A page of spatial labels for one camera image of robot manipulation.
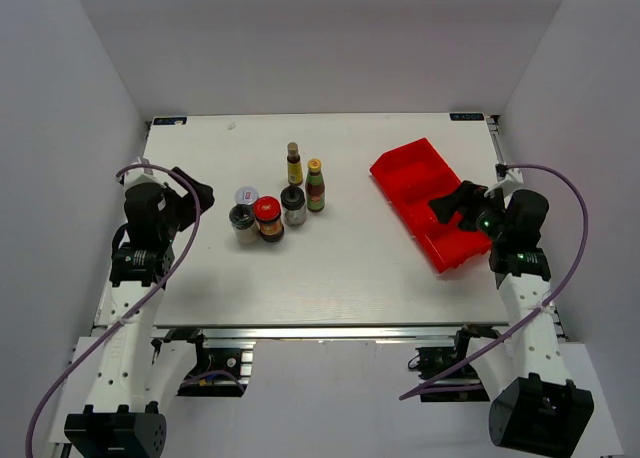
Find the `brown cap yellow label bottle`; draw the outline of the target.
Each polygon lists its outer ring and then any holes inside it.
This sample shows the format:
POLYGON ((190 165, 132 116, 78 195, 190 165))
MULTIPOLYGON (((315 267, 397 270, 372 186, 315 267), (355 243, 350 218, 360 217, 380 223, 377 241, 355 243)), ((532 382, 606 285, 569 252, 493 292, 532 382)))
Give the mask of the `brown cap yellow label bottle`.
POLYGON ((303 183, 303 172, 298 144, 290 142, 287 145, 287 179, 290 185, 300 186, 303 183))

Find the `black top salt grinder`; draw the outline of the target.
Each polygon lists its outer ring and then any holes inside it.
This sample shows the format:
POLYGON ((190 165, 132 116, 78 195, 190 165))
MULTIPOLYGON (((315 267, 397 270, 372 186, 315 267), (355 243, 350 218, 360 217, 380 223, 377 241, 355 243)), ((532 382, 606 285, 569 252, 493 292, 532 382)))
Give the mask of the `black top salt grinder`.
POLYGON ((236 204, 229 212, 229 220, 240 244, 249 245, 259 238, 257 223, 251 206, 236 204))

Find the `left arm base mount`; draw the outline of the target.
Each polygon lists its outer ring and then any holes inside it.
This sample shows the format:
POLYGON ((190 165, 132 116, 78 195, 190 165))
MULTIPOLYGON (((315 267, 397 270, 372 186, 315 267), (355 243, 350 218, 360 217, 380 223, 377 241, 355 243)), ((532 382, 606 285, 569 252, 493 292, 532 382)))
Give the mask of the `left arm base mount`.
POLYGON ((213 340, 199 328, 174 328, 151 339, 153 359, 172 341, 186 341, 195 357, 194 367, 184 377, 189 384, 177 392, 184 397, 240 398, 250 378, 252 349, 249 345, 213 340))

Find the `left blue table label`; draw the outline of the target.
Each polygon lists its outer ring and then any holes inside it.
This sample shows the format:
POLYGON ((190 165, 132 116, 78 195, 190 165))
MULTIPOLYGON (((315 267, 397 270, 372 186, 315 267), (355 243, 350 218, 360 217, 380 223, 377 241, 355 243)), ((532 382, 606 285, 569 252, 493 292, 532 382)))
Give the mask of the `left blue table label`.
POLYGON ((187 123, 185 116, 178 117, 155 117, 152 121, 153 126, 181 126, 187 123))

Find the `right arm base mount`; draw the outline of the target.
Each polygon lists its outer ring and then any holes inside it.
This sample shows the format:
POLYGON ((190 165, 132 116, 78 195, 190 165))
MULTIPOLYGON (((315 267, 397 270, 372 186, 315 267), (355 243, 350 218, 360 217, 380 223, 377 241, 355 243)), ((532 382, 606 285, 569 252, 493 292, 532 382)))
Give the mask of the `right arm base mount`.
MULTIPOLYGON (((493 327, 480 325, 464 325, 459 329, 450 346, 420 347, 416 349, 416 356, 408 364, 410 372, 417 372, 423 381, 431 378, 445 369, 462 361, 469 351, 469 342, 472 338, 495 339, 500 333, 493 327)), ((470 366, 455 371, 447 378, 434 385, 435 388, 477 386, 480 380, 476 371, 470 366)), ((438 391, 432 394, 420 396, 422 403, 444 402, 489 402, 489 396, 484 389, 470 391, 438 391)))

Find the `blue table label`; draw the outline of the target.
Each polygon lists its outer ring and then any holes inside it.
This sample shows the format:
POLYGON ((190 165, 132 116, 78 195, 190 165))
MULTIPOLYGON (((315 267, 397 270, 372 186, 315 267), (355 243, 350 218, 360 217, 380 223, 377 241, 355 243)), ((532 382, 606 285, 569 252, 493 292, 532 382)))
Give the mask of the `blue table label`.
POLYGON ((459 113, 452 112, 449 114, 451 121, 466 122, 466 121, 484 121, 485 117, 482 113, 459 113))
POLYGON ((153 126, 181 126, 187 123, 185 116, 178 117, 155 117, 152 121, 153 126))

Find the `red lid chili jar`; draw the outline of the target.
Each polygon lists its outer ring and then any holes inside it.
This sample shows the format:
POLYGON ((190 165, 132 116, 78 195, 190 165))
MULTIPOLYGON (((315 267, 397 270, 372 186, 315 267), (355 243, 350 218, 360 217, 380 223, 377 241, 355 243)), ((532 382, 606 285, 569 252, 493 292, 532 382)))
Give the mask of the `red lid chili jar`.
POLYGON ((258 231, 263 240, 274 243, 284 236, 284 226, 281 220, 281 206, 272 196, 264 196, 256 200, 253 205, 258 231))

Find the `red plastic divided tray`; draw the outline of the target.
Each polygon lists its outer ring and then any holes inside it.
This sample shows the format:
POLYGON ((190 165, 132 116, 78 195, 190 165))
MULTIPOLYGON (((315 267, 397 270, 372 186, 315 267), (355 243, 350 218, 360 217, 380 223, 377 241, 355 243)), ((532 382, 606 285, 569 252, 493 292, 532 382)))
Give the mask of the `red plastic divided tray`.
POLYGON ((427 139, 383 153, 370 173, 436 272, 489 251, 486 236, 457 227, 460 215, 441 224, 429 207, 430 200, 452 193, 461 181, 427 139))

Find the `yellow cap chili sauce bottle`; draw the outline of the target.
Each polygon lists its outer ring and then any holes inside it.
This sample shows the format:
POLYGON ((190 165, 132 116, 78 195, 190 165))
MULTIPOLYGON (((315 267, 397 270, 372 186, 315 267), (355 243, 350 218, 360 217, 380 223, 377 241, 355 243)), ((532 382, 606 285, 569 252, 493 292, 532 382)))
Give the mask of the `yellow cap chili sauce bottle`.
POLYGON ((322 163, 317 158, 308 161, 305 190, 308 210, 321 212, 325 207, 325 182, 322 163))

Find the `aluminium table frame rail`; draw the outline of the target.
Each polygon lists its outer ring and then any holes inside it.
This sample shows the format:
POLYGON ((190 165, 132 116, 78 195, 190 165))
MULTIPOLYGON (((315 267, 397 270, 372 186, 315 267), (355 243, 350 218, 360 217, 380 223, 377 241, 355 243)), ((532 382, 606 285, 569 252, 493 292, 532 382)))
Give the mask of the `aluminium table frame rail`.
POLYGON ((192 116, 152 125, 145 157, 209 184, 215 203, 170 278, 160 329, 210 335, 355 338, 435 333, 507 314, 485 257, 437 273, 370 175, 386 151, 426 138, 462 179, 490 185, 499 151, 490 125, 447 114, 192 116), (322 162, 326 206, 274 244, 242 246, 228 214, 236 191, 277 196, 286 147, 322 162))

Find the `right blue table label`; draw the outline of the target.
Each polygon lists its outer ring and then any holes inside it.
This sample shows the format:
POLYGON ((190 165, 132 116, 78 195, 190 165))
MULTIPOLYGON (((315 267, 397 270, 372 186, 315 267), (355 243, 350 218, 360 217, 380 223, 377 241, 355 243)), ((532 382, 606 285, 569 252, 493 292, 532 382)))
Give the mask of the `right blue table label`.
POLYGON ((485 117, 482 113, 459 113, 452 112, 449 114, 451 121, 466 122, 466 121, 484 121, 485 117))

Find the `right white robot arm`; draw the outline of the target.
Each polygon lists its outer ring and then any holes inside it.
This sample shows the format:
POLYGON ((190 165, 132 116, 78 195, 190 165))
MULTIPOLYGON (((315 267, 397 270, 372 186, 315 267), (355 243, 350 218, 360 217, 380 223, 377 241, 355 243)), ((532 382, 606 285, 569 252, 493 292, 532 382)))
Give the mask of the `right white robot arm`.
POLYGON ((490 401, 488 428, 501 448, 544 457, 569 457, 594 412, 590 391, 566 368, 555 328, 551 273, 538 242, 549 210, 545 197, 516 190, 505 199, 470 181, 430 200, 436 219, 491 242, 489 267, 511 332, 462 334, 451 352, 461 375, 478 375, 490 401))

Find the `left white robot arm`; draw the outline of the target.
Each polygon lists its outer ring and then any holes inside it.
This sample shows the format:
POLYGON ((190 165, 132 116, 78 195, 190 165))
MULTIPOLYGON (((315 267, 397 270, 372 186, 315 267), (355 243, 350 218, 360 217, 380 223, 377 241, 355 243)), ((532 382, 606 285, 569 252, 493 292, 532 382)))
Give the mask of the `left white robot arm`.
POLYGON ((101 354, 84 408, 67 415, 64 434, 83 457, 158 457, 167 441, 166 412, 186 377, 211 365, 211 352, 185 340, 157 342, 153 328, 169 278, 184 261, 176 236, 196 233, 214 202, 213 190, 178 167, 155 177, 155 165, 119 172, 126 221, 112 241, 109 325, 90 347, 101 354))

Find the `black top pepper grinder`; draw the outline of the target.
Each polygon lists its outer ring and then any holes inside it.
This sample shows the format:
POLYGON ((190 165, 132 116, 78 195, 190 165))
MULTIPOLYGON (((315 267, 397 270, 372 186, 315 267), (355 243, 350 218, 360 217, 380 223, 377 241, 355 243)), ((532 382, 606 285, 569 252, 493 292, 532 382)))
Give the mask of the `black top pepper grinder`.
POLYGON ((305 223, 307 218, 305 194, 298 186, 285 187, 281 191, 280 201, 287 225, 297 227, 305 223))

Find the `white lid spice jar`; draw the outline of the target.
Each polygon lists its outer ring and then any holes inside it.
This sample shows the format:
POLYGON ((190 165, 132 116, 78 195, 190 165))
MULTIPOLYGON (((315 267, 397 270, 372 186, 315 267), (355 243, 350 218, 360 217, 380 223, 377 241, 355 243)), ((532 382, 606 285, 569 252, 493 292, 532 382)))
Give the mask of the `white lid spice jar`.
POLYGON ((243 186, 237 189, 235 193, 235 203, 237 205, 252 207, 259 198, 260 195, 257 189, 251 186, 243 186))

